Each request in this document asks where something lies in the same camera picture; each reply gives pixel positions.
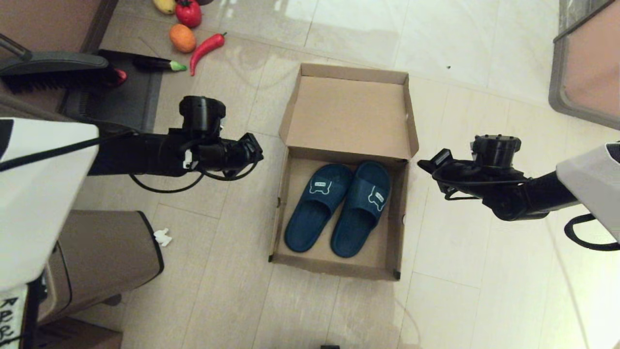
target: box lid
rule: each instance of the box lid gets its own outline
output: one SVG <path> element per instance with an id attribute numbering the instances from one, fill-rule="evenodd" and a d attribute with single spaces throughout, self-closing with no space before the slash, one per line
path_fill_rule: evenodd
<path id="1" fill-rule="evenodd" d="M 302 63 L 280 136 L 289 147 L 411 159 L 409 75 Z"/>

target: red tomato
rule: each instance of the red tomato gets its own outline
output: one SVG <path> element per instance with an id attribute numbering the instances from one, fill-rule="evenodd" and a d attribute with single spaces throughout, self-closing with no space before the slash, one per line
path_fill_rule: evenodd
<path id="1" fill-rule="evenodd" d="M 198 27 L 202 22 L 202 12 L 196 0 L 177 0 L 175 12 L 179 22 L 190 28 Z"/>

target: red chili pepper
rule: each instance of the red chili pepper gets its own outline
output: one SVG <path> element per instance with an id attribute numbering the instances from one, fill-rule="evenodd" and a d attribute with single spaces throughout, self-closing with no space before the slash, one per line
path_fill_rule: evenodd
<path id="1" fill-rule="evenodd" d="M 194 72 L 196 72 L 196 65 L 202 57 L 204 57 L 207 53 L 215 50 L 216 48 L 224 46 L 224 43 L 226 41 L 224 39 L 224 35 L 226 35 L 226 33 L 215 34 L 214 36 L 206 39 L 203 43 L 200 44 L 200 46 L 196 48 L 196 50 L 194 50 L 192 58 L 190 59 L 191 76 L 193 76 Z"/>
<path id="2" fill-rule="evenodd" d="M 179 22 L 190 28 L 198 27 L 202 22 L 202 12 L 196 0 L 177 0 L 174 11 Z"/>

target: orange fruit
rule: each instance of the orange fruit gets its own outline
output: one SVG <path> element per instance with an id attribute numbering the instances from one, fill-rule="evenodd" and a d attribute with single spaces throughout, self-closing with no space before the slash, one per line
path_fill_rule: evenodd
<path id="1" fill-rule="evenodd" d="M 192 30 L 183 24 L 175 24 L 170 28 L 170 41 L 183 53 L 190 53 L 196 48 L 196 37 Z"/>

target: blue slipper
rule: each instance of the blue slipper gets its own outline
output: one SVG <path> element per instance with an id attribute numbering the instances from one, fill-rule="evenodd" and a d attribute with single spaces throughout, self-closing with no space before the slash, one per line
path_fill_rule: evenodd
<path id="1" fill-rule="evenodd" d="M 284 233 L 286 246 L 308 251 L 347 194 L 353 173 L 345 165 L 326 165 L 314 173 L 304 189 Z"/>
<path id="2" fill-rule="evenodd" d="M 380 163 L 366 161 L 356 170 L 332 235 L 332 251 L 355 256 L 379 223 L 390 191 L 390 177 Z"/>

